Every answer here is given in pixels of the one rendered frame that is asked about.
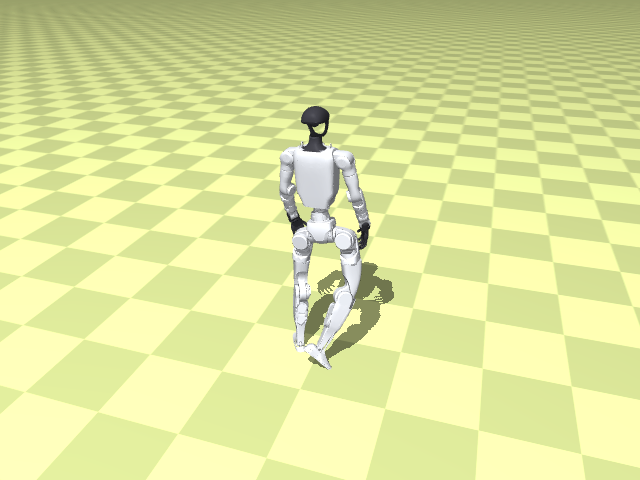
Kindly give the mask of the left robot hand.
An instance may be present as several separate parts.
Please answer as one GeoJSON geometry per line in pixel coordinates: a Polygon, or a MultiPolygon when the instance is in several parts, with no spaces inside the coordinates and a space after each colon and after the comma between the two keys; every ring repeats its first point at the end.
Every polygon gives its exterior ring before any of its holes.
{"type": "MultiPolygon", "coordinates": [[[[298,211],[297,211],[297,213],[298,213],[298,211]]],[[[290,218],[288,213],[287,213],[287,217],[288,217],[289,221],[291,222],[291,230],[293,231],[293,235],[295,234],[295,231],[297,231],[298,229],[304,227],[304,225],[307,226],[307,223],[300,218],[299,213],[298,213],[298,217],[296,217],[293,220],[291,220],[291,218],[290,218]]]]}

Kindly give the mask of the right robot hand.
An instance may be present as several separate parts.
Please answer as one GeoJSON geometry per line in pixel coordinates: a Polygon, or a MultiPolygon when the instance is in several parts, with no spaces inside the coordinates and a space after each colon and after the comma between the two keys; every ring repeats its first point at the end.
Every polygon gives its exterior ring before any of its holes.
{"type": "Polygon", "coordinates": [[[363,223],[362,224],[362,228],[360,227],[360,229],[357,230],[357,232],[361,231],[361,236],[358,238],[358,241],[362,239],[359,242],[359,250],[365,248],[366,245],[367,245],[367,240],[368,240],[368,236],[369,236],[369,229],[370,229],[369,223],[363,223]]]}

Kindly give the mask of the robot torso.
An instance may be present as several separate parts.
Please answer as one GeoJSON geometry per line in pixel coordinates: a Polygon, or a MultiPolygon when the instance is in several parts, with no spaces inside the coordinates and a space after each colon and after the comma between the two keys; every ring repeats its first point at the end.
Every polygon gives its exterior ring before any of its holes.
{"type": "Polygon", "coordinates": [[[302,151],[303,144],[297,146],[293,154],[296,188],[305,207],[311,207],[311,219],[307,222],[308,239],[311,243],[334,243],[333,228],[335,217],[330,217],[328,209],[335,201],[339,190],[340,169],[336,166],[333,152],[338,150],[332,144],[325,145],[321,152],[302,151]]]}

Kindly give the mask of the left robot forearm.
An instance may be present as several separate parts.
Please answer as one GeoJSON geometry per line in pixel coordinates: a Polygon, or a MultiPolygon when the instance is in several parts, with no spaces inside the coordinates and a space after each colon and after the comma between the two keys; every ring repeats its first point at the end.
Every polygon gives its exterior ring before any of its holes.
{"type": "Polygon", "coordinates": [[[297,206],[295,205],[294,195],[287,196],[280,192],[280,197],[282,202],[284,203],[284,209],[289,214],[291,220],[298,217],[297,206]]]}

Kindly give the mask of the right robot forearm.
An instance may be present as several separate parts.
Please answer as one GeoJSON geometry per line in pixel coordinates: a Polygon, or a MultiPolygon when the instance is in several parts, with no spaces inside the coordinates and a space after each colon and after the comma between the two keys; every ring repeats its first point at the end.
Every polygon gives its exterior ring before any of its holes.
{"type": "Polygon", "coordinates": [[[353,209],[355,210],[355,214],[356,214],[356,217],[358,219],[359,226],[362,228],[362,224],[363,223],[369,223],[369,226],[370,226],[371,223],[370,223],[370,220],[369,220],[369,215],[368,215],[368,211],[367,211],[367,208],[366,208],[366,202],[365,202],[365,199],[364,199],[364,195],[363,195],[363,192],[362,192],[360,187],[359,187],[359,191],[360,191],[362,200],[352,203],[352,206],[353,206],[353,209]]]}

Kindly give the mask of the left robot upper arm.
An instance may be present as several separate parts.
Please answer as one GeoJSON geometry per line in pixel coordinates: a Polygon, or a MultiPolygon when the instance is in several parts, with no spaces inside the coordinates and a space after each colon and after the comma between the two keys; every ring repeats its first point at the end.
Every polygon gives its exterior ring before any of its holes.
{"type": "Polygon", "coordinates": [[[293,164],[293,154],[296,147],[289,147],[285,149],[280,155],[280,192],[287,196],[292,196],[296,192],[296,186],[291,183],[293,173],[294,173],[294,164],[293,164]]]}

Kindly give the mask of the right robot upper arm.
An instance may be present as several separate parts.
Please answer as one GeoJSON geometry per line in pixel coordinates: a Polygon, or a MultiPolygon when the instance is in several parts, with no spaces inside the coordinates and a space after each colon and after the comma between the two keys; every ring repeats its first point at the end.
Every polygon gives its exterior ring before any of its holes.
{"type": "Polygon", "coordinates": [[[348,201],[352,203],[361,201],[362,198],[359,191],[359,180],[354,155],[349,151],[335,150],[333,156],[336,166],[342,170],[345,183],[348,187],[348,191],[346,191],[348,201]]]}

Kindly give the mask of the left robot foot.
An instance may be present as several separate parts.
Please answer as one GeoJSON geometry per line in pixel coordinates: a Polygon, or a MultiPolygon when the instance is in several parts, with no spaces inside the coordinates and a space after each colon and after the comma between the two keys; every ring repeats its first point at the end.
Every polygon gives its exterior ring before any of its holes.
{"type": "Polygon", "coordinates": [[[295,341],[296,341],[296,332],[293,334],[293,342],[294,342],[295,348],[298,352],[304,352],[303,348],[305,347],[305,343],[304,343],[304,346],[302,346],[302,342],[300,341],[299,347],[296,347],[295,341]]]}

